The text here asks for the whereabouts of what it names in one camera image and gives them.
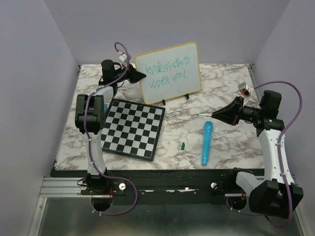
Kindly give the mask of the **yellow framed whiteboard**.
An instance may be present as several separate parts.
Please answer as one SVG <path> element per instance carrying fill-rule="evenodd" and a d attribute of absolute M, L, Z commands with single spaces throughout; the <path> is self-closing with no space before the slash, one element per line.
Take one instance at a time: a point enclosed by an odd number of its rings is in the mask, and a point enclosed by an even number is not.
<path fill-rule="evenodd" d="M 136 70 L 145 104 L 151 105 L 201 90 L 198 46 L 180 44 L 136 55 Z"/>

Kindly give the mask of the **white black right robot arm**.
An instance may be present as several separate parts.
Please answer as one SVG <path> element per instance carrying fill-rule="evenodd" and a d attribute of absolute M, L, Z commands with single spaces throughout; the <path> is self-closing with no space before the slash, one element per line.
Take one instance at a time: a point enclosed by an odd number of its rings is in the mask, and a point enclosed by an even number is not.
<path fill-rule="evenodd" d="M 284 147 L 284 122 L 277 118 L 282 100 L 280 93 L 265 90 L 259 108 L 245 105 L 245 96 L 237 96 L 229 105 L 215 111 L 212 118 L 236 126 L 240 120 L 252 124 L 262 146 L 264 179 L 236 168 L 236 175 L 226 181 L 233 193 L 241 189 L 249 197 L 251 212 L 288 219 L 304 193 L 296 186 L 290 173 Z"/>

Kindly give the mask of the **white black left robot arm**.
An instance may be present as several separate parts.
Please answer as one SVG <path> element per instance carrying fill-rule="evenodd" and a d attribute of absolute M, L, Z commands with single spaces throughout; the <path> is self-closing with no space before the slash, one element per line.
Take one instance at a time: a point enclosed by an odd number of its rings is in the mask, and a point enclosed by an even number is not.
<path fill-rule="evenodd" d="M 118 83 L 125 80 L 135 84 L 146 78 L 129 63 L 110 59 L 101 62 L 102 76 L 91 95 L 79 94 L 76 99 L 75 125 L 83 134 L 88 154 L 88 174 L 83 185 L 87 191 L 104 194 L 110 191 L 107 168 L 101 147 L 101 132 L 105 125 L 105 102 L 117 93 Z"/>

